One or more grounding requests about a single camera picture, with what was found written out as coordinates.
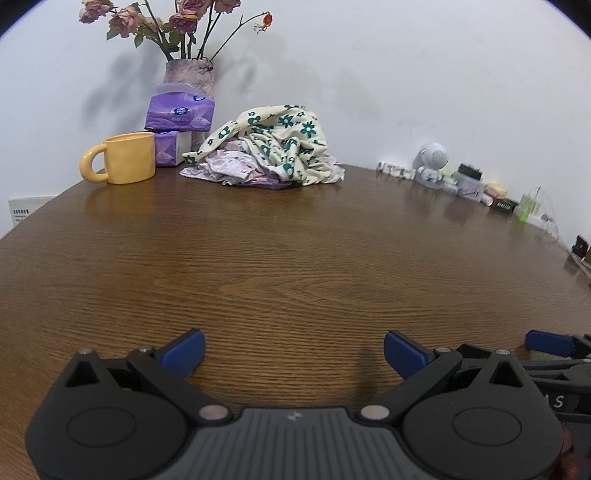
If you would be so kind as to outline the cream green floral dress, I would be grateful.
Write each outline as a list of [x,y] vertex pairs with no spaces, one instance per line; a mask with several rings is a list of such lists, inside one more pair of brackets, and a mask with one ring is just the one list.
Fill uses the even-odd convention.
[[230,140],[245,141],[252,154],[259,157],[259,163],[280,173],[283,179],[287,174],[280,170],[280,165],[291,158],[301,156],[308,160],[311,155],[318,158],[328,153],[317,115],[304,106],[286,104],[246,110],[209,134],[197,151],[184,154],[193,156],[189,162],[194,164]]

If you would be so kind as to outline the small black clock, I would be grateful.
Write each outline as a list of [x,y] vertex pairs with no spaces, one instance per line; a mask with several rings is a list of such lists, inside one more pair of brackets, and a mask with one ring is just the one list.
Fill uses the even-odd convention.
[[571,253],[581,260],[585,260],[590,253],[590,243],[581,235],[577,235],[571,247]]

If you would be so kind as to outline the white power strip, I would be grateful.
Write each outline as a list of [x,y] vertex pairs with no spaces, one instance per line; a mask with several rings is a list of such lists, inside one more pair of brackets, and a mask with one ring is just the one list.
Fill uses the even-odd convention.
[[541,216],[530,215],[527,219],[527,223],[542,230],[545,234],[549,235],[555,242],[560,239],[560,233],[558,225],[552,217],[547,214]]

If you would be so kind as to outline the green liquid bottle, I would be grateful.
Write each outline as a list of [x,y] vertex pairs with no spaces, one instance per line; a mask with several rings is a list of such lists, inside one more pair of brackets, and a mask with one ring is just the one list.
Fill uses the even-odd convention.
[[528,219],[536,213],[539,208],[538,195],[540,190],[540,187],[536,187],[521,197],[514,210],[514,215],[520,222],[527,223]]

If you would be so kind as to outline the white letter block row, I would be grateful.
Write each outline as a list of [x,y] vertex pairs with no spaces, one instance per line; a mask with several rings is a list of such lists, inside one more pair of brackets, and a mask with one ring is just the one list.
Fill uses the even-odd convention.
[[380,161],[377,170],[394,178],[400,178],[408,181],[414,181],[416,170],[404,166],[396,165],[386,161]]

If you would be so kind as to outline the white astronaut figurine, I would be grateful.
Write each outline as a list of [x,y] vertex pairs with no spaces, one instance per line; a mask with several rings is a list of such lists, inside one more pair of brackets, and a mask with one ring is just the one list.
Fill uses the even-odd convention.
[[437,142],[424,145],[415,157],[412,168],[414,180],[428,188],[440,189],[443,185],[443,169],[449,162],[446,148]]

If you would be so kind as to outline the pink purple patterned garment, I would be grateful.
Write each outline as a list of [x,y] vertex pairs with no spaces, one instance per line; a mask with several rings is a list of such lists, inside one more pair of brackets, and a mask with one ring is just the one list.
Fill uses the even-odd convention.
[[335,184],[346,178],[346,169],[328,153],[305,160],[298,156],[280,165],[287,174],[269,170],[259,163],[259,157],[252,154],[243,140],[224,142],[217,150],[204,159],[192,164],[193,156],[184,154],[187,166],[180,170],[184,178],[218,183],[224,186],[264,188],[283,190],[290,187],[304,187],[315,184]]

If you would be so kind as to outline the yellow ceramic mug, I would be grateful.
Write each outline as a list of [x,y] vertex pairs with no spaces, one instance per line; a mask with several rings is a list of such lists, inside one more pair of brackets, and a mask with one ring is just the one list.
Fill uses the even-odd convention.
[[[93,170],[93,160],[103,155],[104,172]],[[79,162],[81,177],[91,183],[126,185],[155,175],[155,140],[152,132],[120,134],[88,149]]]

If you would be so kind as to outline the lower purple tissue pack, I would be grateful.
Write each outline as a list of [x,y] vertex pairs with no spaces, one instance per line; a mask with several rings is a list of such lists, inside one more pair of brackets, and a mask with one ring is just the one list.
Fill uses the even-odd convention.
[[155,164],[176,167],[183,162],[183,153],[191,150],[191,132],[164,131],[154,133]]

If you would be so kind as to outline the purple tissue pack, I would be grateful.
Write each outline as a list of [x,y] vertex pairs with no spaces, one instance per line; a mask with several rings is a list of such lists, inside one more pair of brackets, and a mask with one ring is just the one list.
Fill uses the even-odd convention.
[[191,132],[164,131],[154,133],[155,164],[176,167],[183,162],[183,153],[191,150]]
[[150,98],[144,128],[153,132],[208,132],[214,107],[211,97],[191,85],[173,85]]

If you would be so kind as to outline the upper purple tissue pack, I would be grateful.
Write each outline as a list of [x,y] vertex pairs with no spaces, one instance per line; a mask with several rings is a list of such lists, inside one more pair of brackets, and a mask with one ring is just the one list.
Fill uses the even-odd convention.
[[153,132],[208,132],[214,107],[211,97],[191,85],[173,85],[150,98],[144,128]]

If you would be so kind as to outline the purple flower vase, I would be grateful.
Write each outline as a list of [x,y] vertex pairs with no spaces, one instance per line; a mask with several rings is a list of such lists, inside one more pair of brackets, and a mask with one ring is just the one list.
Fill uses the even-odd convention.
[[[191,85],[200,90],[207,97],[213,98],[214,66],[208,60],[174,60],[168,62],[165,68],[164,81],[159,86],[159,92],[172,89],[173,85]],[[191,150],[197,151],[198,147],[210,132],[191,132]]]

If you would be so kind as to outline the dried pink rose bouquet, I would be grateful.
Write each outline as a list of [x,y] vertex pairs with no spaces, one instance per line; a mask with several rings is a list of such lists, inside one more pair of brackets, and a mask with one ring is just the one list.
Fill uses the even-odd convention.
[[131,38],[136,47],[145,41],[152,42],[167,61],[213,61],[243,27],[252,25],[254,32],[262,33],[273,25],[270,11],[249,18],[242,16],[225,41],[208,54],[207,45],[219,20],[240,6],[239,0],[176,1],[173,13],[162,20],[155,15],[150,1],[130,1],[117,6],[113,1],[91,0],[81,3],[78,21],[88,25],[106,18],[106,39]]

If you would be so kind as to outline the white wall socket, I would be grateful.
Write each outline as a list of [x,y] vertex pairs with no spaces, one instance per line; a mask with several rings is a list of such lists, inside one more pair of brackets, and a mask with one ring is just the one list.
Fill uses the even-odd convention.
[[13,226],[18,225],[54,198],[54,195],[10,198],[8,207]]

